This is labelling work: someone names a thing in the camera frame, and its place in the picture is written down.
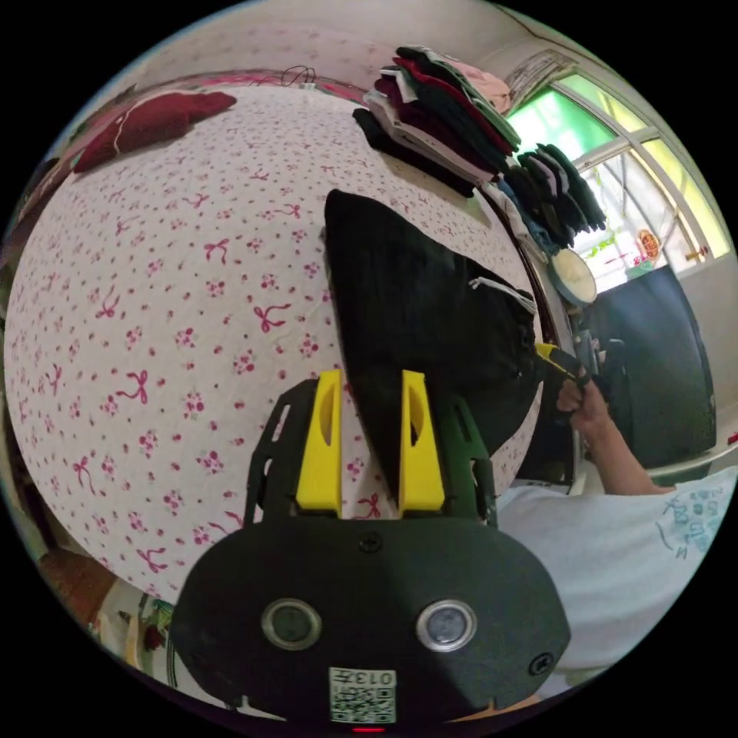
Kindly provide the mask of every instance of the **drawstring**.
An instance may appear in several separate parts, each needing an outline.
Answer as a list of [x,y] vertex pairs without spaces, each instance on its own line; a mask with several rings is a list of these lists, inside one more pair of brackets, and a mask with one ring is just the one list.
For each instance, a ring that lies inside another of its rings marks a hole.
[[509,294],[514,300],[520,303],[532,315],[535,315],[538,312],[536,304],[533,300],[529,300],[528,298],[525,298],[522,294],[520,294],[520,292],[512,288],[506,287],[504,284],[500,284],[499,282],[495,282],[491,279],[487,279],[486,277],[477,277],[476,279],[473,279],[469,283],[469,286],[473,290],[476,290],[480,284],[485,284],[487,287],[492,287],[494,290],[498,290],[500,292],[504,292],[505,294]]

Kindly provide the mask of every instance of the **person's arm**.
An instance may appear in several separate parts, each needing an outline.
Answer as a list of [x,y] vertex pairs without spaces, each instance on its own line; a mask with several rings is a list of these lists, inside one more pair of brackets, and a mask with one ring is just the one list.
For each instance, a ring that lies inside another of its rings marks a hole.
[[674,488],[659,487],[639,464],[607,410],[607,404],[592,380],[581,390],[565,381],[557,402],[559,410],[571,412],[571,426],[590,448],[607,494],[665,494]]

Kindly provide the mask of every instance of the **white shirt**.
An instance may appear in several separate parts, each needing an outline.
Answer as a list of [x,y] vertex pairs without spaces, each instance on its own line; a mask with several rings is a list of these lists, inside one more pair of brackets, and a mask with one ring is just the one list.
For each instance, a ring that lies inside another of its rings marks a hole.
[[512,487],[500,496],[500,530],[547,568],[571,628],[541,698],[612,666],[657,625],[701,564],[736,480],[731,467],[667,494],[567,497]]

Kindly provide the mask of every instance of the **sticker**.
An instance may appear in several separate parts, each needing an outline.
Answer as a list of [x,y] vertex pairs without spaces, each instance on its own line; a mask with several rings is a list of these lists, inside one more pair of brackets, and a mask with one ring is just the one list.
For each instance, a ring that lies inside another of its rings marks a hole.
[[328,671],[334,723],[395,723],[397,673],[390,670]]

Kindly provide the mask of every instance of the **person's hand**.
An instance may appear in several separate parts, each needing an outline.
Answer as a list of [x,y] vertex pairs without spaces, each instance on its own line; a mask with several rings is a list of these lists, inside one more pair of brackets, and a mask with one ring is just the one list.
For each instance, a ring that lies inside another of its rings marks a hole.
[[559,391],[556,407],[564,413],[572,413],[571,427],[587,440],[597,438],[610,424],[607,403],[591,379],[583,390],[573,381],[565,380]]

